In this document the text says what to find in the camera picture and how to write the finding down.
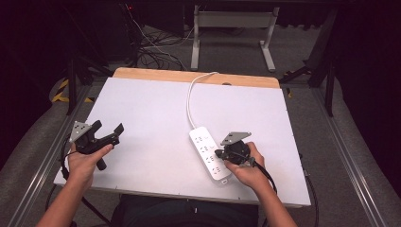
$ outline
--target power outlet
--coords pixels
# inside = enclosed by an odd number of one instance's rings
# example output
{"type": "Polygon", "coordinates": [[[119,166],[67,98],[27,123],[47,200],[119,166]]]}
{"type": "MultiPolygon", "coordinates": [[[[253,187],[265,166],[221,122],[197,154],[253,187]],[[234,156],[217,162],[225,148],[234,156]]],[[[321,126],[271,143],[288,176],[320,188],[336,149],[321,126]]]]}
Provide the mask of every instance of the power outlet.
{"type": "Polygon", "coordinates": [[[231,171],[227,169],[224,162],[217,157],[215,150],[218,145],[213,140],[209,131],[205,127],[199,127],[189,133],[204,166],[215,181],[227,183],[227,178],[231,171]]]}

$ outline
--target hand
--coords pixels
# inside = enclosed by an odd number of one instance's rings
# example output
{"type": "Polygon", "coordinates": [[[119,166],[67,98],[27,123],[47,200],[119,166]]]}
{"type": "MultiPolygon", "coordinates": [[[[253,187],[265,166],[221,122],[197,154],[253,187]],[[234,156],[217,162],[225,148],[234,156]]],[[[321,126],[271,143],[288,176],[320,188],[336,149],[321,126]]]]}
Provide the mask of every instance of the hand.
{"type": "MultiPolygon", "coordinates": [[[[94,179],[94,171],[97,161],[112,150],[113,145],[107,145],[92,154],[81,154],[79,152],[68,155],[68,166],[70,175],[68,182],[74,182],[82,186],[83,190],[89,189],[94,179]]],[[[71,152],[76,151],[76,145],[71,146],[71,152]]]]}
{"type": "MultiPolygon", "coordinates": [[[[253,142],[247,143],[247,145],[251,150],[251,157],[253,157],[262,167],[265,167],[265,158],[259,153],[256,145],[253,142]]],[[[253,190],[257,190],[260,187],[266,187],[266,184],[270,185],[269,180],[257,167],[238,166],[228,160],[224,160],[224,164],[242,183],[253,190]]]]}

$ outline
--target white cable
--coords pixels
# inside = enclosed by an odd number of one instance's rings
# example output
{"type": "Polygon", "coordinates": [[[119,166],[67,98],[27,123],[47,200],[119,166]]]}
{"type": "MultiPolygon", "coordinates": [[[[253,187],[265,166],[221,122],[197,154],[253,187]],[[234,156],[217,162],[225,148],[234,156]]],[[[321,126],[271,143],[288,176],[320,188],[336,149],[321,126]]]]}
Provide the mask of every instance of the white cable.
{"type": "Polygon", "coordinates": [[[204,77],[212,76],[212,75],[217,74],[217,73],[218,72],[212,72],[212,73],[208,73],[208,74],[204,74],[204,75],[198,76],[197,78],[193,79],[191,84],[189,85],[188,95],[186,97],[186,114],[188,115],[188,120],[191,123],[193,129],[195,129],[196,127],[195,127],[194,122],[192,121],[191,112],[189,110],[189,99],[191,97],[192,87],[193,87],[193,85],[194,85],[196,80],[204,78],[204,77]]]}
{"type": "Polygon", "coordinates": [[[183,65],[183,63],[182,63],[180,60],[173,59],[173,58],[171,57],[170,54],[168,54],[168,53],[166,53],[166,52],[163,52],[157,45],[155,45],[155,44],[148,38],[147,35],[145,35],[145,33],[142,31],[142,29],[141,29],[141,27],[138,25],[138,23],[136,23],[135,20],[133,20],[133,22],[136,24],[136,26],[138,26],[139,31],[141,31],[142,35],[150,42],[150,44],[152,44],[154,47],[156,47],[156,49],[159,50],[160,53],[165,54],[165,55],[168,55],[168,56],[171,58],[172,61],[178,61],[178,62],[181,64],[181,66],[185,69],[185,71],[188,71],[188,69],[185,68],[185,66],[183,65]]]}

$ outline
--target white board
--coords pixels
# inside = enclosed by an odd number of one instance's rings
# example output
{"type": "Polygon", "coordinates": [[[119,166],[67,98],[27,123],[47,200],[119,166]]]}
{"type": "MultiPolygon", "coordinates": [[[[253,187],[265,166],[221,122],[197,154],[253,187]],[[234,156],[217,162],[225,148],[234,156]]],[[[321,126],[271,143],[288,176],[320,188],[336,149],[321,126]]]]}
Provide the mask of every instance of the white board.
{"type": "MultiPolygon", "coordinates": [[[[226,185],[209,177],[191,144],[187,82],[109,78],[86,123],[100,120],[96,138],[123,123],[120,144],[96,170],[93,188],[209,201],[258,203],[232,175],[226,185]]],[[[281,89],[195,84],[190,99],[196,126],[219,145],[230,131],[250,131],[286,205],[310,205],[305,177],[281,89]]],[[[59,173],[54,181],[64,184],[59,173]]]]}

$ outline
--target metal bracket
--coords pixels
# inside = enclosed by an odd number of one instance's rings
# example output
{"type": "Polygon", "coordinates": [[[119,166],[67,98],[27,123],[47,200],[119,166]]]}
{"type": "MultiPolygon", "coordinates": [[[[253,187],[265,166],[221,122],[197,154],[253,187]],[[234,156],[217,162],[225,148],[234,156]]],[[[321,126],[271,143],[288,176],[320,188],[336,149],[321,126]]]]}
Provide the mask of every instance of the metal bracket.
{"type": "Polygon", "coordinates": [[[250,135],[251,135],[250,132],[232,131],[228,133],[228,135],[224,138],[224,140],[221,142],[221,145],[222,146],[232,145],[233,143],[236,143],[250,135]]]}
{"type": "Polygon", "coordinates": [[[87,132],[91,128],[92,128],[91,125],[76,121],[74,123],[74,128],[71,131],[70,143],[73,143],[76,140],[78,140],[83,134],[85,134],[85,132],[87,132]]]}

